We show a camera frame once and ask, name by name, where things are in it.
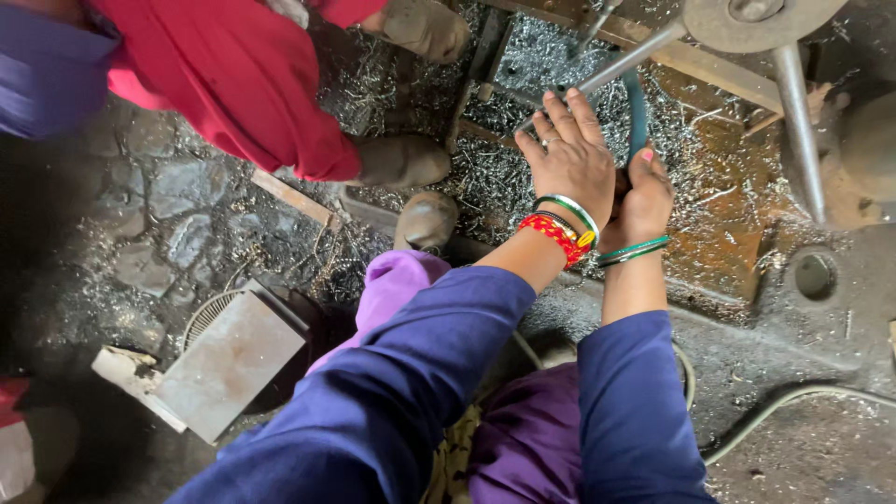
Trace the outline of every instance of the green bangle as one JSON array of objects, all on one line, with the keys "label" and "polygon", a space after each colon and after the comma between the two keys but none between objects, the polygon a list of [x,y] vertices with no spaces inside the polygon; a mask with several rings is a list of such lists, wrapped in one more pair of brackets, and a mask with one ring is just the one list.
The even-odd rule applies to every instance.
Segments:
[{"label": "green bangle", "polygon": [[645,254],[649,254],[650,252],[656,252],[657,250],[666,248],[667,245],[668,245],[668,243],[664,241],[662,243],[654,245],[653,247],[645,248],[644,250],[637,250],[634,252],[630,252],[628,254],[623,254],[620,257],[616,257],[614,259],[609,259],[608,261],[603,261],[603,262],[598,261],[598,268],[601,268],[601,269],[609,268],[612,265],[618,265],[618,264],[624,263],[626,261],[631,261],[632,259],[634,259],[636,257],[640,257]]},{"label": "green bangle", "polygon": [[629,252],[629,251],[631,251],[631,250],[635,250],[635,249],[637,249],[637,248],[641,248],[641,247],[649,247],[649,246],[651,246],[651,245],[656,245],[656,244],[658,244],[658,243],[663,243],[663,242],[666,242],[666,241],[668,241],[668,240],[669,240],[669,236],[668,236],[668,235],[663,235],[663,236],[661,236],[661,237],[659,237],[659,238],[657,238],[657,239],[651,239],[651,240],[649,240],[649,241],[645,241],[645,242],[643,242],[643,243],[639,243],[639,244],[637,244],[637,245],[632,245],[632,246],[630,246],[630,247],[626,247],[626,248],[620,248],[620,249],[617,250],[616,252],[610,252],[610,253],[608,253],[608,254],[601,254],[600,256],[598,256],[598,260],[599,260],[599,261],[603,261],[603,260],[609,259],[610,257],[618,256],[618,255],[620,255],[620,254],[624,254],[625,252]]},{"label": "green bangle", "polygon": [[540,197],[539,199],[535,200],[535,209],[538,210],[538,206],[545,202],[559,204],[566,210],[569,210],[570,212],[572,212],[573,215],[575,215],[575,217],[577,219],[582,221],[582,224],[584,224],[585,227],[588,228],[589,231],[591,231],[592,233],[595,234],[596,238],[594,239],[594,241],[592,243],[598,242],[598,237],[600,235],[598,233],[597,224],[594,222],[594,219],[591,219],[591,216],[588,215],[587,212],[585,212],[585,209],[582,208],[581,205],[575,203],[572,199],[570,199],[566,196],[544,195],[544,196]]}]

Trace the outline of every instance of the brown shoe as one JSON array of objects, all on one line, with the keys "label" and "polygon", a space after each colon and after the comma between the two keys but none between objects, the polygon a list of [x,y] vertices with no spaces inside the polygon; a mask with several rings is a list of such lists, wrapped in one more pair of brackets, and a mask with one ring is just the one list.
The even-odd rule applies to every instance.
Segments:
[{"label": "brown shoe", "polygon": [[451,157],[438,143],[419,135],[355,139],[361,173],[351,186],[407,189],[434,184],[448,175]]},{"label": "brown shoe", "polygon": [[459,211],[438,191],[420,193],[401,210],[395,226],[394,250],[422,250],[438,256],[454,232]]},{"label": "brown shoe", "polygon": [[454,63],[470,40],[460,14],[432,0],[390,0],[380,38],[434,63]]}]

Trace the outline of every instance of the red thread bracelet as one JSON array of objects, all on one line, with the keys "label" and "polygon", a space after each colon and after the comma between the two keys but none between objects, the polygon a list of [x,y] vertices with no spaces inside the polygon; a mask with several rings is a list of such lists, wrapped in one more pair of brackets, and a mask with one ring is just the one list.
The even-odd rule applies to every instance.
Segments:
[{"label": "red thread bracelet", "polygon": [[567,268],[578,263],[582,259],[582,256],[591,250],[590,243],[584,247],[579,247],[572,238],[566,236],[566,232],[559,224],[546,215],[534,213],[529,217],[526,217],[520,222],[520,227],[517,228],[517,230],[521,230],[522,228],[532,228],[533,230],[554,239],[554,241],[557,242],[557,245],[562,247],[566,254]]}]

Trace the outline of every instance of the purple sleeve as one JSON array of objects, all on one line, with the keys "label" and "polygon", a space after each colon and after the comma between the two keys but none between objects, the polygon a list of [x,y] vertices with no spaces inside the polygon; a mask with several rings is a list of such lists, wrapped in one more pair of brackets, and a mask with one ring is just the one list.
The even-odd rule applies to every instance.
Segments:
[{"label": "purple sleeve", "polygon": [[715,502],[671,344],[667,311],[579,343],[582,502]]},{"label": "purple sleeve", "polygon": [[38,139],[102,108],[117,46],[117,38],[0,4],[0,131]]},{"label": "purple sleeve", "polygon": [[452,270],[299,381],[270,423],[169,502],[416,504],[443,428],[534,300],[505,270]]}]

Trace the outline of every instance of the worker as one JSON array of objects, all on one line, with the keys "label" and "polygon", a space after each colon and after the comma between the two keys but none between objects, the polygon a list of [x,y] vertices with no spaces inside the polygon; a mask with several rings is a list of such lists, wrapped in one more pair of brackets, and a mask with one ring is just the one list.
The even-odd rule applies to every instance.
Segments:
[{"label": "worker", "polygon": [[[420,502],[443,429],[538,294],[581,257],[589,221],[605,253],[664,234],[673,190],[659,157],[637,153],[610,222],[613,157],[582,93],[567,99],[571,111],[546,93],[553,125],[536,113],[541,142],[516,135],[547,198],[539,213],[452,270],[434,253],[457,207],[435,192],[411,198],[395,250],[367,268],[358,333],[170,503]],[[473,502],[714,502],[676,369],[660,254],[611,265],[604,289],[602,327],[579,343],[577,363],[512,382],[488,406],[466,471]]]},{"label": "worker", "polygon": [[[470,37],[462,17],[430,0],[307,4],[437,63],[455,61]],[[0,0],[0,131],[64,131],[103,106],[107,84],[146,109],[180,112],[209,143],[267,171],[416,187],[450,168],[423,136],[344,135],[315,100],[307,32],[256,0]]]}]

